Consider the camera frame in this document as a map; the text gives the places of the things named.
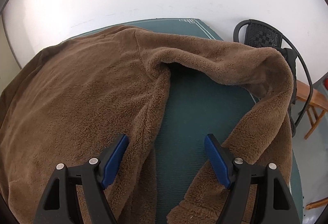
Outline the brown fleece garment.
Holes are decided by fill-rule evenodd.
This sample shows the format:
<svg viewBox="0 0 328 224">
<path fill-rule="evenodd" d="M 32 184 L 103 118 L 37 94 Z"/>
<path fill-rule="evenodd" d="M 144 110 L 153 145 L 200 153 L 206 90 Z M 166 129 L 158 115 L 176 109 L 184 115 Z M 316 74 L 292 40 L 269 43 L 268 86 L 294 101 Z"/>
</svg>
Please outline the brown fleece garment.
<svg viewBox="0 0 328 224">
<path fill-rule="evenodd" d="M 3 90 L 1 194 L 20 223 L 32 223 L 58 163 L 79 165 L 119 134 L 130 143 L 106 198 L 119 223 L 155 222 L 169 63 L 257 97 L 223 145 L 250 164 L 274 162 L 290 181 L 293 77 L 277 50 L 121 25 L 45 48 Z"/>
</svg>

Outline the wooden bench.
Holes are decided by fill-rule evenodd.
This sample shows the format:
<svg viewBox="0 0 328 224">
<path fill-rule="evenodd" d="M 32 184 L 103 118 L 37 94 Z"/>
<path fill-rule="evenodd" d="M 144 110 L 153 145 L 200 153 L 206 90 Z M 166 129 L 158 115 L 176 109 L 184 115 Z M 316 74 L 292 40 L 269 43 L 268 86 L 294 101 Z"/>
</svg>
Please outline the wooden bench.
<svg viewBox="0 0 328 224">
<path fill-rule="evenodd" d="M 310 86 L 297 80 L 297 93 L 296 99 L 302 102 L 306 102 L 310 94 Z M 313 131 L 319 126 L 319 123 L 327 113 L 327 97 L 316 89 L 312 92 L 309 105 L 305 108 L 311 128 L 305 134 L 304 139 L 307 140 Z"/>
</svg>

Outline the red ball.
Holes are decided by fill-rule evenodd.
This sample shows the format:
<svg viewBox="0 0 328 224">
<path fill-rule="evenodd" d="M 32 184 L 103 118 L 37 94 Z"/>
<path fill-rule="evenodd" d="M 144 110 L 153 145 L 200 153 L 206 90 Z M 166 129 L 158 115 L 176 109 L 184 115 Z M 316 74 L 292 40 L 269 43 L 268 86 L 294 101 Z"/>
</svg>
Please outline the red ball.
<svg viewBox="0 0 328 224">
<path fill-rule="evenodd" d="M 325 79 L 323 85 L 324 85 L 325 89 L 328 90 L 328 79 Z"/>
</svg>

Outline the black jacket on chair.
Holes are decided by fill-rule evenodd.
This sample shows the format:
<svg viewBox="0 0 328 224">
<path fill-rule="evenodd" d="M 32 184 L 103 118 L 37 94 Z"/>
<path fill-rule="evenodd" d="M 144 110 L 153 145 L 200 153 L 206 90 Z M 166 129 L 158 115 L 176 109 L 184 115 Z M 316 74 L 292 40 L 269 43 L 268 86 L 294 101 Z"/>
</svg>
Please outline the black jacket on chair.
<svg viewBox="0 0 328 224">
<path fill-rule="evenodd" d="M 289 49 L 289 48 L 279 48 L 278 51 L 284 57 L 284 59 L 286 60 L 288 66 L 290 67 L 290 70 L 292 72 L 292 76 L 293 76 L 293 93 L 292 93 L 290 104 L 295 104 L 296 103 L 296 93 L 297 93 L 297 83 L 296 83 L 296 58 L 297 58 L 297 54 L 293 49 Z"/>
</svg>

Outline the black metal chair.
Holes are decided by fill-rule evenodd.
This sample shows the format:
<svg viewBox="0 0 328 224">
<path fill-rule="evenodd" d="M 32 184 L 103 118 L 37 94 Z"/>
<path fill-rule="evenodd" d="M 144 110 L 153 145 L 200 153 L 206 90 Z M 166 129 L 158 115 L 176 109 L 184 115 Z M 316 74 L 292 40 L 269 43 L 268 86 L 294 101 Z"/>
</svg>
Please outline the black metal chair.
<svg viewBox="0 0 328 224">
<path fill-rule="evenodd" d="M 262 47 L 271 47 L 278 51 L 279 48 L 289 48 L 293 49 L 296 54 L 297 58 L 303 67 L 303 70 L 305 72 L 308 84 L 310 86 L 310 94 L 308 98 L 306 99 L 306 102 L 302 108 L 302 110 L 298 113 L 298 117 L 296 120 L 293 120 L 292 118 L 292 112 L 291 107 L 294 104 L 289 104 L 288 106 L 288 116 L 290 119 L 291 124 L 291 133 L 292 136 L 295 136 L 296 134 L 296 128 L 298 124 L 300 123 L 302 117 L 304 116 L 306 110 L 306 106 L 309 105 L 310 99 L 312 97 L 312 92 L 314 90 L 312 80 L 310 77 L 309 70 L 305 64 L 304 59 L 302 58 L 300 52 L 296 49 L 294 44 L 281 33 L 281 31 L 277 30 L 273 26 L 259 20 L 255 19 L 248 19 L 243 20 L 240 23 L 237 24 L 237 26 L 233 30 L 233 40 L 234 42 L 239 42 L 239 32 L 242 27 L 246 27 L 246 33 L 245 33 L 245 39 L 244 43 L 248 46 L 254 47 L 254 48 L 262 48 Z"/>
</svg>

